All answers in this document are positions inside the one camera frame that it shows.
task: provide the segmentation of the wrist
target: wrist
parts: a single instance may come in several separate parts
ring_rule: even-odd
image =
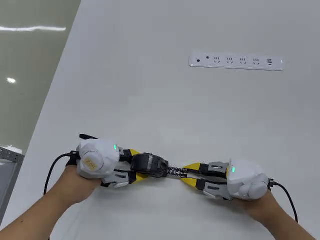
[[[270,207],[266,209],[266,214],[259,221],[263,226],[269,229],[275,222],[282,219],[286,215],[285,211],[279,206]]]
[[[59,207],[64,209],[68,209],[74,204],[74,202],[68,197],[68,194],[66,194],[63,189],[57,185],[53,186],[46,195],[59,205]]]

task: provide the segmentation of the metal spring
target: metal spring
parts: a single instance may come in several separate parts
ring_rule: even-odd
[[[178,178],[186,178],[187,177],[187,169],[185,168],[178,168],[170,166],[168,168],[168,175]]]

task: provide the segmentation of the white table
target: white table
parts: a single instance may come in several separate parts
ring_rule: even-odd
[[[181,167],[247,158],[289,190],[320,236],[318,1],[83,0],[2,226],[42,194],[78,134]],[[195,68],[193,50],[283,56],[283,72]],[[65,162],[54,169],[51,184]],[[292,215],[280,189],[276,199]],[[98,189],[52,239],[270,239],[258,223],[174,179]]]

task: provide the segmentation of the white plastic housing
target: white plastic housing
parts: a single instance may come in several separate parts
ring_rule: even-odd
[[[231,196],[244,200],[261,198],[268,190],[269,179],[259,165],[247,160],[230,160],[227,189]]]
[[[119,149],[112,140],[86,139],[77,146],[80,161],[77,172],[85,178],[103,178],[111,174],[119,161]]]

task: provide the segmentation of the black cable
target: black cable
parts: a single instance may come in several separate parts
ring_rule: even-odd
[[[287,191],[287,189],[283,185],[281,185],[280,183],[277,183],[276,181],[272,181],[272,184],[276,185],[276,186],[279,186],[280,188],[283,189],[283,191],[285,192],[285,194],[287,195],[287,197],[288,197],[288,199],[290,201],[290,204],[291,204],[291,207],[292,207],[292,210],[293,210],[293,213],[294,213],[294,220],[296,222],[298,222],[298,215],[297,215],[297,212],[296,212],[296,208],[295,208],[294,202],[292,201],[292,199],[290,197],[290,194]]]
[[[56,165],[56,163],[59,161],[59,159],[61,159],[61,158],[63,158],[63,157],[70,157],[70,155],[71,155],[70,153],[62,154],[62,155],[58,156],[58,157],[53,161],[53,163],[51,164],[51,167],[50,167],[48,176],[46,177],[46,180],[45,180],[43,195],[45,195],[45,194],[47,193],[47,188],[48,188],[49,179],[50,179],[52,170],[54,169],[54,166]]]

